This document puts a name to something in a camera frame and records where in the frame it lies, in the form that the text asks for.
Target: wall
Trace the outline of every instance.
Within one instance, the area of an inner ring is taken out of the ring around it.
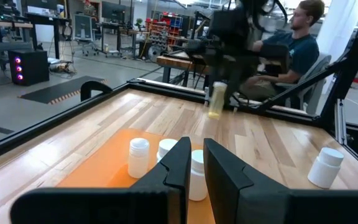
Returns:
[[[336,61],[345,50],[358,21],[358,0],[333,0],[316,39],[320,52]],[[328,91],[333,75],[326,78],[323,94]]]
[[[155,8],[155,2],[156,2],[156,0],[148,0],[147,3],[149,5],[149,8],[147,10],[147,17],[152,17],[151,11],[154,10],[154,8]],[[199,6],[188,6],[187,9],[184,9],[181,6],[179,6],[177,3],[163,2],[163,1],[159,1],[157,3],[156,11],[172,12],[172,13],[181,14],[184,16],[192,16],[192,17],[194,17],[195,11],[200,11],[207,16],[209,16],[213,12],[212,10],[205,9],[205,8],[199,7]]]
[[[133,18],[133,23],[136,23],[136,19],[141,18],[143,20],[142,25],[145,24],[145,20],[147,18],[147,13],[148,13],[148,0],[143,0],[142,2],[136,1],[134,3],[135,7],[134,7],[134,18]]]
[[[84,12],[84,6],[84,2],[81,0],[68,0],[71,19],[74,19],[75,12]]]

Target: wooden table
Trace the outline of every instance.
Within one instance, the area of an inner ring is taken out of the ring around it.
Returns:
[[[259,171],[290,188],[316,189],[307,174],[320,149],[345,155],[332,189],[358,189],[358,161],[326,131],[262,116],[225,111],[209,119],[199,103],[125,90],[0,156],[0,223],[24,192],[53,187],[119,130],[134,128],[203,145],[213,138]]]
[[[183,59],[167,57],[167,56],[158,56],[157,63],[160,66],[164,67],[163,75],[162,75],[162,82],[169,83],[170,76],[171,76],[171,68],[176,68],[179,70],[185,71],[185,79],[183,81],[182,86],[187,86],[188,81],[188,72],[193,71],[196,68],[197,72],[201,72],[203,74],[208,73],[208,67],[204,67],[204,65],[197,65],[195,67],[194,63],[189,61],[186,58],[189,56],[185,52],[179,52],[176,54],[172,54],[177,57],[183,57]]]
[[[15,22],[15,27],[18,28],[33,28],[33,25],[26,22]],[[0,27],[12,27],[12,23],[8,21],[1,21],[0,20]]]

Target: computer tower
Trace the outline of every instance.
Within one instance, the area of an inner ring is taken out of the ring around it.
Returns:
[[[49,81],[48,55],[43,50],[10,50],[12,82],[30,86]]]

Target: white bottle cap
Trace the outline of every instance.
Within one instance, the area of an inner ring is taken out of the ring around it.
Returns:
[[[343,161],[344,155],[338,150],[331,149],[328,147],[322,148],[319,154],[321,162],[326,163],[330,166],[340,166]]]
[[[191,169],[204,173],[204,155],[202,149],[191,152]]]
[[[129,144],[133,156],[146,156],[149,154],[149,141],[144,138],[134,138]]]
[[[174,139],[163,139],[160,141],[160,144],[158,144],[158,154],[160,157],[164,157],[169,150],[177,143],[178,141]]]

